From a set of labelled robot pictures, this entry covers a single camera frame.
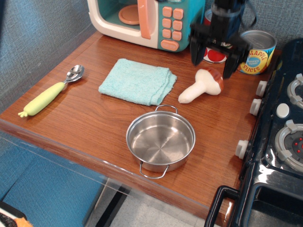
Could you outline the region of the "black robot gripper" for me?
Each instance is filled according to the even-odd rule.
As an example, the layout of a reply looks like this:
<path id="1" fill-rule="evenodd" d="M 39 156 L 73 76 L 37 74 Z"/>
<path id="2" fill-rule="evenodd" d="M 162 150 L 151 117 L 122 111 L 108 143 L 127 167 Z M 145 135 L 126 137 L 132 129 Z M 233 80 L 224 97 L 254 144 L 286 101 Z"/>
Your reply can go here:
<path id="1" fill-rule="evenodd" d="M 251 45 L 239 34 L 245 4 L 245 0 L 215 0 L 211 5 L 210 25 L 190 25 L 190 54 L 195 66 L 204 59 L 207 47 L 227 54 L 223 79 L 229 79 L 238 66 L 246 62 Z M 233 48 L 227 50 L 221 43 L 231 44 Z"/>

